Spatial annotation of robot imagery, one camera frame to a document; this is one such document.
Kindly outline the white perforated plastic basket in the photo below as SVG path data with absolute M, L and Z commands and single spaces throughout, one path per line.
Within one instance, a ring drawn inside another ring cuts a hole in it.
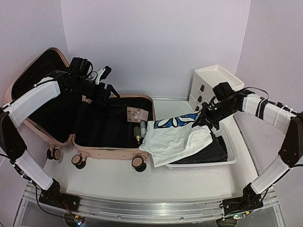
M 237 149 L 234 144 L 234 139 L 232 138 L 232 135 L 230 133 L 228 122 L 226 121 L 220 121 L 220 129 L 215 130 L 212 129 L 212 133 L 218 137 L 222 136 L 227 148 L 228 152 L 228 159 L 224 162 L 217 162 L 217 163 L 204 163 L 204 164 L 181 164 L 181 165 L 173 165 L 173 164 L 167 164 L 165 165 L 166 168 L 170 171 L 185 171 L 185 170 L 194 170 L 194 169 L 205 169 L 205 168 L 221 168 L 225 165 L 231 165 L 235 164 L 238 160 L 238 154 Z

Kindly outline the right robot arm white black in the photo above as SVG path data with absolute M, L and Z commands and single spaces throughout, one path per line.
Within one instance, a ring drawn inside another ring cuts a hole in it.
M 274 135 L 281 139 L 274 160 L 243 188 L 242 195 L 222 201 L 222 207 L 227 214 L 258 209 L 262 207 L 268 190 L 297 167 L 303 157 L 303 114 L 281 102 L 261 97 L 250 87 L 239 91 L 216 87 L 214 93 L 217 103 L 204 102 L 193 126 L 218 129 L 220 121 L 241 112 L 256 117 L 273 129 Z

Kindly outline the white garment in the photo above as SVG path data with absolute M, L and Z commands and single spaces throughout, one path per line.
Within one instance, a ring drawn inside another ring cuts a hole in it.
M 154 167 L 165 166 L 198 153 L 213 142 L 208 126 L 192 126 L 199 116 L 200 113 L 196 112 L 148 121 L 139 150 L 151 155 Z

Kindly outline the dark denim jeans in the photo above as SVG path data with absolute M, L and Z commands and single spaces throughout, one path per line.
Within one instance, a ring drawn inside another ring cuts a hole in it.
M 173 165 L 181 164 L 204 164 L 224 162 L 228 159 L 228 152 L 222 136 L 216 137 L 211 133 L 213 142 L 198 153 L 181 160 L 172 162 Z

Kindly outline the white three-drawer storage cabinet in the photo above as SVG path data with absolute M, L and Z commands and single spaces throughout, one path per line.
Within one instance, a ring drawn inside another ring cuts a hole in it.
M 195 69 L 188 100 L 191 109 L 201 110 L 202 103 L 209 102 L 213 98 L 213 88 L 221 82 L 228 82 L 235 91 L 244 88 L 244 82 L 221 65 L 215 64 Z

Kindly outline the pink hard-shell suitcase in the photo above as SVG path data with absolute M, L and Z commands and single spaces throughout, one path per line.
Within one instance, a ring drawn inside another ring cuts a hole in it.
M 71 62 L 57 48 L 49 48 L 34 59 L 11 84 L 5 102 L 25 94 L 34 84 L 54 70 L 68 71 Z M 154 104 L 147 95 L 121 94 L 101 103 L 75 93 L 64 93 L 43 105 L 29 117 L 33 131 L 49 145 L 47 157 L 60 158 L 59 146 L 72 143 L 78 154 L 71 163 L 83 169 L 88 158 L 131 160 L 133 168 L 146 169 L 147 152 L 139 150 L 134 137 L 138 122 L 127 121 L 127 107 L 149 112 L 148 120 L 155 119 Z

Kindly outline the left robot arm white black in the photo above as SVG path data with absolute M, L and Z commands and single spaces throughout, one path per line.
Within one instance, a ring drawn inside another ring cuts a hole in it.
M 87 96 L 105 103 L 111 95 L 120 95 L 112 85 L 101 85 L 84 76 L 67 71 L 54 70 L 34 84 L 25 94 L 13 99 L 0 108 L 0 147 L 21 177 L 39 187 L 46 202 L 58 207 L 66 204 L 60 183 L 53 179 L 29 151 L 22 129 L 32 131 L 34 126 L 29 117 L 43 105 L 64 93 Z

